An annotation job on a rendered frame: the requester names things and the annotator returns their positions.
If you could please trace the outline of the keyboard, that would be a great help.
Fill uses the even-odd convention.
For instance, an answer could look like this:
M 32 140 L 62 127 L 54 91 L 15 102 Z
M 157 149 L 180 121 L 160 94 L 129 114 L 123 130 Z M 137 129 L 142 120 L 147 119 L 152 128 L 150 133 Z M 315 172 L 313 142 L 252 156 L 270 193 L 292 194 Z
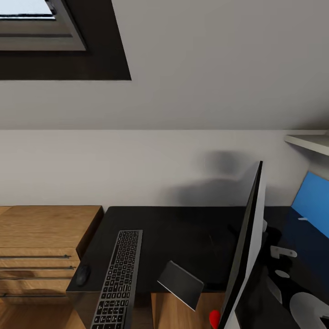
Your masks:
M 131 329 L 143 230 L 121 230 L 90 329 Z

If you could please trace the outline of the mouse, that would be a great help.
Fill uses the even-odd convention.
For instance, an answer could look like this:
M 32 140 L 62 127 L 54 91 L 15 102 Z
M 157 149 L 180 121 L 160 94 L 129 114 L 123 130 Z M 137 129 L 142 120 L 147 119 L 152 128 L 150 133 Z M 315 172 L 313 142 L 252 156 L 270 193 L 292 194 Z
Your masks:
M 79 268 L 79 270 L 77 272 L 77 278 L 76 278 L 77 285 L 80 286 L 80 285 L 84 284 L 87 281 L 89 274 L 90 274 L 90 270 L 87 266 Z

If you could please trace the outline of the notebook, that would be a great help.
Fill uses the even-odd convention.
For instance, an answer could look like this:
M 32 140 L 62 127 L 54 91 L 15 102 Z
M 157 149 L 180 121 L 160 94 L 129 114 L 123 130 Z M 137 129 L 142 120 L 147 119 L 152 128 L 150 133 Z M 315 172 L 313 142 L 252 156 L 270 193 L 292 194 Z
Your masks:
M 203 282 L 173 261 L 169 261 L 158 283 L 195 312 L 204 286 Z

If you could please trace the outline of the monitor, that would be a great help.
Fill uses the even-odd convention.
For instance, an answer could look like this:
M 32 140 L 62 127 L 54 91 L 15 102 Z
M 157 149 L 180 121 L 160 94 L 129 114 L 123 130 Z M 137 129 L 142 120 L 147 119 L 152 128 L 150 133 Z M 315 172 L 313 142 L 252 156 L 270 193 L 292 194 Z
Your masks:
M 261 250 L 262 252 L 270 253 L 270 246 L 278 246 L 282 237 L 280 230 L 275 227 L 269 227 L 267 221 L 263 219 L 265 186 L 265 166 L 264 161 L 260 161 L 246 206 L 240 234 L 228 224 L 239 238 L 229 281 L 219 284 L 207 284 L 208 287 L 227 286 L 221 313 L 213 310 L 209 316 L 210 323 L 214 329 L 227 329 L 251 271 L 254 269 L 258 275 L 262 275 L 266 268 L 257 259 L 261 248 L 262 232 L 268 232 L 265 244 Z

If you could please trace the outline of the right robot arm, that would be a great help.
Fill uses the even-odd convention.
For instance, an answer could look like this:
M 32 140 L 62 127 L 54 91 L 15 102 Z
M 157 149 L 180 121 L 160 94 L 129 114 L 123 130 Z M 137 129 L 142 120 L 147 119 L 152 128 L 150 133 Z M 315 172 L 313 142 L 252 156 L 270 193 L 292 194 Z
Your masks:
M 329 305 L 313 296 L 309 289 L 297 284 L 289 276 L 294 250 L 270 246 L 270 253 L 260 251 L 257 259 L 268 268 L 266 284 L 270 292 L 289 311 L 300 329 L 329 329 Z

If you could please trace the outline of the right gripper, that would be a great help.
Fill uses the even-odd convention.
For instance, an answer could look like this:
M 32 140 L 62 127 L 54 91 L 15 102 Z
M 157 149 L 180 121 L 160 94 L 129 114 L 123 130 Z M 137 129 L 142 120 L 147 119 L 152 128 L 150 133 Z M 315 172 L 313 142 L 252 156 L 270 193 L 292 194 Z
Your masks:
M 261 265 L 265 265 L 267 268 L 269 268 L 271 263 L 280 264 L 287 271 L 287 273 L 289 273 L 290 268 L 292 268 L 292 260 L 290 260 L 287 255 L 280 255 L 279 259 L 277 259 L 271 257 L 269 253 L 260 251 L 257 259 L 259 259 L 259 263 Z

